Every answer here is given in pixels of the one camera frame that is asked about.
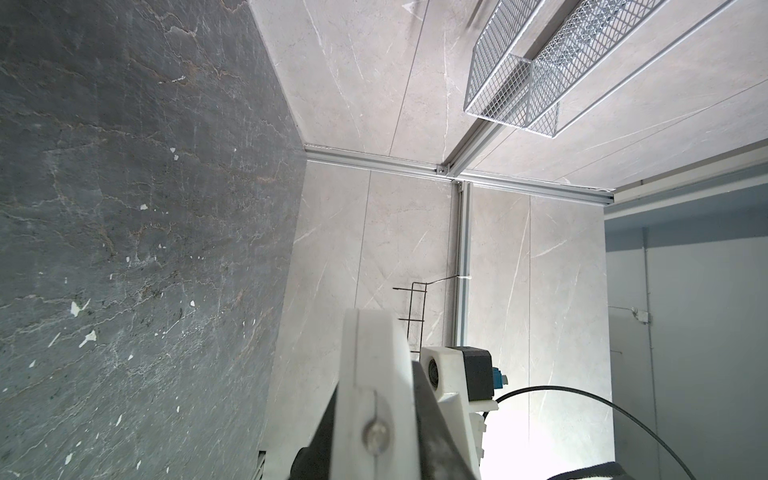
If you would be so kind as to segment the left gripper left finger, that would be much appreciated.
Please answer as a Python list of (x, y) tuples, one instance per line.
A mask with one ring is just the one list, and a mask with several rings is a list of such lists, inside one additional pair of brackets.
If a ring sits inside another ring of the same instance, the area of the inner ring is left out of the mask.
[(310, 443), (298, 450), (290, 480), (329, 480), (338, 388), (335, 388)]

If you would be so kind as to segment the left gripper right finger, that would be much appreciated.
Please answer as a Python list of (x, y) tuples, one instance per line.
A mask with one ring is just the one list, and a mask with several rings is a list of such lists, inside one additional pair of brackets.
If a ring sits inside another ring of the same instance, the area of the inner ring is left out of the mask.
[(474, 479), (462, 458), (433, 394), (422, 366), (411, 362), (418, 436), (420, 478), (424, 480)]

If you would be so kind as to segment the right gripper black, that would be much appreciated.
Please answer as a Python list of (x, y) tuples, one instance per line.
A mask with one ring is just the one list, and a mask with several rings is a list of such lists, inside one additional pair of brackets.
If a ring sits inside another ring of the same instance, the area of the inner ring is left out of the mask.
[(615, 461), (580, 468), (550, 477), (548, 480), (613, 479), (634, 480), (624, 468)]

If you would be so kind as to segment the white remote control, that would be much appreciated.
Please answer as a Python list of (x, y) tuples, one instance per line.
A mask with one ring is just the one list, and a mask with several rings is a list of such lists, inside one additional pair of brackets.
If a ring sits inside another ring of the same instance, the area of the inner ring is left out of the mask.
[(329, 477), (420, 475), (406, 333), (389, 311), (350, 309), (342, 329)]

